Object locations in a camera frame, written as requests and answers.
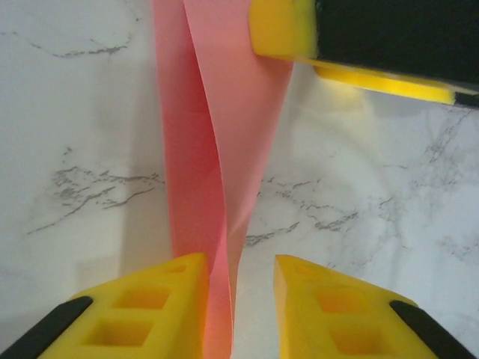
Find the marble countertop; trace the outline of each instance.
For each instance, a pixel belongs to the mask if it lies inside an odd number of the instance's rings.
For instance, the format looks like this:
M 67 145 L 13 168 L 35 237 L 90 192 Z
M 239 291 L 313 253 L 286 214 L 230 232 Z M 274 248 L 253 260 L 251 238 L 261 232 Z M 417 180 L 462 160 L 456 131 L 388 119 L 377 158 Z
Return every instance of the marble countertop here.
M 0 350 L 171 257 L 150 2 L 0 2 Z M 234 358 L 278 357 L 275 254 L 418 302 L 479 346 L 479 112 L 297 66 L 239 271 Z

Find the pink paper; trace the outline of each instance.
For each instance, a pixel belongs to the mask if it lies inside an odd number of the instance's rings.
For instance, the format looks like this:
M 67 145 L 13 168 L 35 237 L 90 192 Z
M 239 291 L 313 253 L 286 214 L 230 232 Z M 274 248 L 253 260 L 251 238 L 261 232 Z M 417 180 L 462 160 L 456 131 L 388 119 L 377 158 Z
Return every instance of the pink paper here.
M 257 58 L 248 0 L 153 0 L 171 236 L 210 261 L 205 358 L 231 355 L 237 269 L 290 79 Z

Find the yellow foam pad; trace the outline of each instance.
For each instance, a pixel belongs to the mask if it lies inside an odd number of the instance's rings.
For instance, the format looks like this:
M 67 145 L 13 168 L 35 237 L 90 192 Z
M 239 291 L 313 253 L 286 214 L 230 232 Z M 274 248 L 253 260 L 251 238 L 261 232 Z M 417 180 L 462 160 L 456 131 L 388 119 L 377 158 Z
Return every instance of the yellow foam pad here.
M 93 304 L 40 359 L 196 359 L 208 296 L 204 254 L 190 254 L 78 293 Z
M 454 104 L 454 92 L 441 82 L 395 76 L 379 71 L 316 66 L 317 75 L 367 90 L 391 93 L 425 101 Z
M 256 54 L 275 58 L 316 55 L 314 0 L 251 0 L 249 28 Z
M 414 302 L 292 256 L 275 261 L 281 359 L 435 359 L 389 307 Z

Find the black rubber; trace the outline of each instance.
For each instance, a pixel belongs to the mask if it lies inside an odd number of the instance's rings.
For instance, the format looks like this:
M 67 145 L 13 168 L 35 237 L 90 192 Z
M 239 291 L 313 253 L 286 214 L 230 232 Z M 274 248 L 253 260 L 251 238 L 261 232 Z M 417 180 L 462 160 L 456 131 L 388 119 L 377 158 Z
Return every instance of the black rubber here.
M 0 359 L 37 359 L 93 303 L 87 296 L 58 305 L 0 354 Z
M 456 105 L 479 108 L 479 95 L 469 95 L 467 93 L 457 92 L 454 94 L 454 99 L 456 100 Z
M 479 0 L 315 0 L 318 59 L 479 85 Z
M 403 301 L 392 301 L 389 305 L 438 359 L 477 359 L 421 308 Z

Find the square cutout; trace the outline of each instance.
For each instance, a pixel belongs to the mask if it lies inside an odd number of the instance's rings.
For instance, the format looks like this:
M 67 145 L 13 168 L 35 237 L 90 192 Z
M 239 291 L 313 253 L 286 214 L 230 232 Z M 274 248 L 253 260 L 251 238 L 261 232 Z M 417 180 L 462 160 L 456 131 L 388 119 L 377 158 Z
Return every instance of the square cutout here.
M 365 313 L 371 310 L 370 302 L 364 294 L 353 288 L 322 288 L 315 295 L 326 313 Z
M 92 330 L 84 344 L 87 346 L 142 346 L 152 327 L 153 322 L 104 319 Z
M 336 349 L 346 355 L 393 355 L 379 328 L 373 326 L 351 324 L 330 328 L 329 333 L 335 342 Z
M 162 309 L 171 290 L 163 287 L 141 286 L 128 289 L 116 303 L 116 308 Z

